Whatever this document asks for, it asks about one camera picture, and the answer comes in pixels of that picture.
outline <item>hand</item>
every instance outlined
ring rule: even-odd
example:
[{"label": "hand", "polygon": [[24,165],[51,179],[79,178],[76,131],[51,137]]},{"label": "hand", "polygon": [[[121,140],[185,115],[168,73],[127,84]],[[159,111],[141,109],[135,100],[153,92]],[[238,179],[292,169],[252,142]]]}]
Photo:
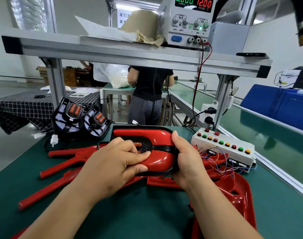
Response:
[{"label": "hand", "polygon": [[179,150],[179,171],[173,174],[176,183],[188,191],[190,185],[198,180],[209,178],[203,166],[199,152],[184,138],[178,136],[177,131],[172,133],[171,139]]},{"label": "hand", "polygon": [[137,173],[147,171],[145,165],[137,163],[149,155],[149,151],[138,154],[130,140],[115,138],[93,153],[69,186],[82,196],[85,203],[94,206],[99,200],[113,195]]}]

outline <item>white paper sign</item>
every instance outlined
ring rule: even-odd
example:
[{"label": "white paper sign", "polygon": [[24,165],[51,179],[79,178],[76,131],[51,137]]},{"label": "white paper sign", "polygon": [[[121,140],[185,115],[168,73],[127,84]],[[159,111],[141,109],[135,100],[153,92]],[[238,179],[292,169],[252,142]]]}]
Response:
[{"label": "white paper sign", "polygon": [[132,11],[117,9],[117,27],[120,28],[131,15]]}]

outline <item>white plastic bag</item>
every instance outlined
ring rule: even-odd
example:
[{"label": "white plastic bag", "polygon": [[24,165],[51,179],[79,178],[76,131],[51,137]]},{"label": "white plastic bag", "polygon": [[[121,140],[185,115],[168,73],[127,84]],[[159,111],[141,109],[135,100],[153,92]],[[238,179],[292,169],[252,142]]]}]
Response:
[{"label": "white plastic bag", "polygon": [[106,74],[113,88],[124,88],[130,85],[127,82],[128,68],[128,65],[108,64]]}]

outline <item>knob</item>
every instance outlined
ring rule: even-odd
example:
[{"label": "knob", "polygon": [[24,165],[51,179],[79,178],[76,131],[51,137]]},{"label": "knob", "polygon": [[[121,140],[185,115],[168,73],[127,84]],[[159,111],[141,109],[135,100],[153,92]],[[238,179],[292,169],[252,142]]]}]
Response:
[{"label": "knob", "polygon": [[197,21],[195,21],[194,22],[194,24],[193,24],[193,26],[196,28],[196,27],[199,27],[199,25],[200,25],[200,22],[197,20]]},{"label": "knob", "polygon": [[188,25],[188,21],[187,21],[187,19],[185,18],[184,20],[182,20],[182,24],[184,24],[184,25]]},{"label": "knob", "polygon": [[178,18],[177,18],[176,16],[174,16],[173,19],[172,19],[172,22],[173,22],[174,24],[178,23]]},{"label": "knob", "polygon": [[203,24],[203,28],[204,28],[204,29],[209,28],[209,23],[208,23],[208,22],[206,22],[205,24]]}]

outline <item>red digital readout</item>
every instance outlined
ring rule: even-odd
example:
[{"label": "red digital readout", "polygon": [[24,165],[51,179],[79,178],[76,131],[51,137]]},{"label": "red digital readout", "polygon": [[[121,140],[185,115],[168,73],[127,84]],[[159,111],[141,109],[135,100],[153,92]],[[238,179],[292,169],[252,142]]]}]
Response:
[{"label": "red digital readout", "polygon": [[212,0],[198,0],[197,7],[210,8],[212,6]]}]

